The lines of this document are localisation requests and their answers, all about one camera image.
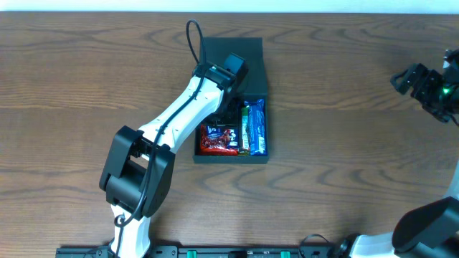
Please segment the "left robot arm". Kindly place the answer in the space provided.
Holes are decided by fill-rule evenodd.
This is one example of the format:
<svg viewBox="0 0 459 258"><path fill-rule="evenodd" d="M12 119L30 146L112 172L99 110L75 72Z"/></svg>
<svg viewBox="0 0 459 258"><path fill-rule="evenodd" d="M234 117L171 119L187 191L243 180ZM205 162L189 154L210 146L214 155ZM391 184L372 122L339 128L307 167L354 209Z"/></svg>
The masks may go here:
<svg viewBox="0 0 459 258"><path fill-rule="evenodd" d="M151 217L171 186L176 152L205 118L223 115L248 73L230 54L222 66L201 59L185 90L157 118L134 130L124 125L108 151L99 187L114 214L110 257L144 257Z"/></svg>

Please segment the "green white candy bar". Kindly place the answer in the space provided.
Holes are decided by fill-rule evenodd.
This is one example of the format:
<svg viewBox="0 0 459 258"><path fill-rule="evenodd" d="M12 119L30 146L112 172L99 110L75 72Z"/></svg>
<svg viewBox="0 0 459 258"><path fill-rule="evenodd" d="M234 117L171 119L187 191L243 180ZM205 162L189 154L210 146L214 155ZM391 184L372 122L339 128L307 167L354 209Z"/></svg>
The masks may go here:
<svg viewBox="0 0 459 258"><path fill-rule="evenodd" d="M247 107L242 107L241 108L241 130L240 130L240 136L241 136L241 148L240 152L243 155L248 156L250 154L250 141L249 141L249 135L247 132L247 124L248 124L248 108Z"/></svg>

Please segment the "red candy bag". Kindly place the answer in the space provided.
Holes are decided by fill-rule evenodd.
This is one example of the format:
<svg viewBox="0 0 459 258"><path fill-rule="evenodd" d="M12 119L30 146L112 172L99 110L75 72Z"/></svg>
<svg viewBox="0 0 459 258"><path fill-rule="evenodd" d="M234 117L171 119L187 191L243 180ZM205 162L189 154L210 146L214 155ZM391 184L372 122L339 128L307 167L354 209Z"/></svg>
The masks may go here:
<svg viewBox="0 0 459 258"><path fill-rule="evenodd" d="M206 132L207 125L200 125L200 134L201 140L199 145L199 150L202 155L206 156L238 156L238 149L229 149L227 148L227 136L225 135L226 128L233 127L223 127L224 135L220 138L208 138Z"/></svg>

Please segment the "blue eclipse mints box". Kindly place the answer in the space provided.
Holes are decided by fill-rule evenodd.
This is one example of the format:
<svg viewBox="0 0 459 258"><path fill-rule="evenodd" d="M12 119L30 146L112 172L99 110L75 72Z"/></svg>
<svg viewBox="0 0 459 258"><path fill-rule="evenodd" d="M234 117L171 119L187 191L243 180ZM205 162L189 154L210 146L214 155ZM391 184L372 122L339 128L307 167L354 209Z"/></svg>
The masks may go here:
<svg viewBox="0 0 459 258"><path fill-rule="evenodd" d="M208 138L220 138L224 135L224 128L207 125L206 132Z"/></svg>

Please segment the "blue cookie pack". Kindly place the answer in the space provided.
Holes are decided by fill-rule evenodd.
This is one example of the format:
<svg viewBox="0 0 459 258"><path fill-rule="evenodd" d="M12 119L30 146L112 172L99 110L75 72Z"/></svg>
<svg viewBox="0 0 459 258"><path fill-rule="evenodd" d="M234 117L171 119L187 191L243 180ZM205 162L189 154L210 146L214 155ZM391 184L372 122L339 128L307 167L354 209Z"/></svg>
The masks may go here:
<svg viewBox="0 0 459 258"><path fill-rule="evenodd" d="M265 100L245 102L247 114L247 132L249 137L250 155L266 156L268 150L266 147L265 133Z"/></svg>

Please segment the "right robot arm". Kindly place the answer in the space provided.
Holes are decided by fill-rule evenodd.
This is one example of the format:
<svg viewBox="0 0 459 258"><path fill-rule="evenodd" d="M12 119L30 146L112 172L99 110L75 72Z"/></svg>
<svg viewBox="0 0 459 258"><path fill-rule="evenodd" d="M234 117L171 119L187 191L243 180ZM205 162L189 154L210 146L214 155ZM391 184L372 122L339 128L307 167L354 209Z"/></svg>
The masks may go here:
<svg viewBox="0 0 459 258"><path fill-rule="evenodd" d="M458 124L458 50L443 56L443 73L421 63L395 74L394 89L417 100L441 123ZM438 201L407 212L394 231L378 235L348 236L332 257L457 257L458 171Z"/></svg>

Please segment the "dairy milk chocolate bar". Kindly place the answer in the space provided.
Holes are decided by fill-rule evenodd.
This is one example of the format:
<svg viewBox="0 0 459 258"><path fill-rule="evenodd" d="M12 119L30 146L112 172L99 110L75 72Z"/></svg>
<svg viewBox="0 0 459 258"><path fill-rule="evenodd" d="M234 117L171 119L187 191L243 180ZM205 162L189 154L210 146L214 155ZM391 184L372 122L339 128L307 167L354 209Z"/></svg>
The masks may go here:
<svg viewBox="0 0 459 258"><path fill-rule="evenodd" d="M225 135L227 136L227 148L229 149L238 149L239 144L239 132L236 128L226 128Z"/></svg>

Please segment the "black box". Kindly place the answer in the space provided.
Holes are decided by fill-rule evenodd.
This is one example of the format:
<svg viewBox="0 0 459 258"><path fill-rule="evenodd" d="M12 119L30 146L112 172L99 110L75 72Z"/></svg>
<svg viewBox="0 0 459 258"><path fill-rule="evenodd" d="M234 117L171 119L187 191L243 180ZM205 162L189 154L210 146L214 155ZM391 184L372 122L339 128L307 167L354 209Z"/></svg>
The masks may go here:
<svg viewBox="0 0 459 258"><path fill-rule="evenodd" d="M207 60L220 67L230 54L236 54L246 61L248 73L237 89L236 97L240 99L239 119L236 125L241 128L241 111L245 101L265 100L265 133L266 147L269 148L269 117L268 117L268 81L263 61L262 38L260 37L206 37ZM213 125L213 121L206 119L203 124ZM226 163L226 164L266 164L270 156L206 156L199 150L201 134L200 128L195 130L194 155L195 163Z"/></svg>

